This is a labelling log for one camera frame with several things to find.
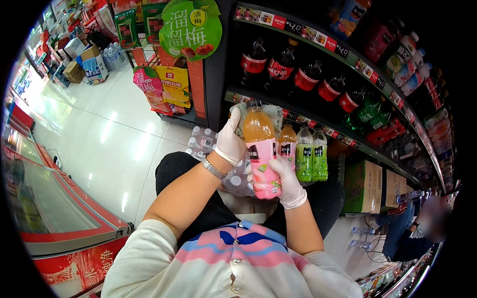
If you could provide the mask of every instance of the green juice bottle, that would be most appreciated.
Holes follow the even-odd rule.
[[[295,174],[298,181],[311,182],[313,167],[311,165],[311,144],[313,138],[308,130],[308,123],[302,122],[297,134],[297,152],[295,158]]]
[[[312,138],[311,162],[313,165],[313,172],[311,180],[326,181],[328,179],[328,162],[326,161],[328,146],[326,144],[326,136],[321,132],[321,129],[315,129]]]

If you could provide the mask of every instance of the price tag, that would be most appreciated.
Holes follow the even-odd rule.
[[[339,43],[336,43],[336,48],[334,49],[334,52],[343,57],[344,59],[348,58],[349,50],[344,46],[340,45]]]

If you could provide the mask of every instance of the sweater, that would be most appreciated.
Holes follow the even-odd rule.
[[[168,226],[143,221],[116,256],[101,297],[362,297],[327,253],[301,256],[281,234],[246,220],[176,247]]]

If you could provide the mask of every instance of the drinks display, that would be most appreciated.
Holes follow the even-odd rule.
[[[297,135],[294,132],[291,124],[285,123],[281,129],[279,143],[279,153],[281,157],[290,162],[291,168],[295,171],[295,153],[297,146]]]
[[[328,151],[326,136],[321,129],[315,129],[313,135],[313,144],[311,145],[311,162],[312,162],[312,181],[328,180],[328,162],[326,161],[326,153]]]
[[[280,177],[268,165],[268,160],[277,158],[273,123],[256,99],[247,102],[247,112],[243,136],[249,150],[253,190],[259,199],[272,199],[281,194]]]
[[[310,182],[312,177],[311,144],[313,138],[308,129],[308,123],[302,122],[297,134],[297,153],[295,173],[298,181]]]

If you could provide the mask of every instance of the hand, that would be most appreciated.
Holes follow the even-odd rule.
[[[290,162],[283,159],[280,155],[277,155],[277,159],[270,159],[268,164],[270,168],[280,176],[281,195],[278,197],[283,207],[285,209],[293,209],[303,205],[307,199],[306,190],[304,190],[298,182]],[[245,169],[245,173],[249,174],[247,181],[250,183],[253,181],[251,172],[251,165],[248,165]]]
[[[240,110],[236,107],[232,110],[232,115],[224,128],[218,133],[217,146],[215,147],[215,152],[226,159],[232,166],[237,166],[247,149],[244,141],[235,134],[239,121]]]

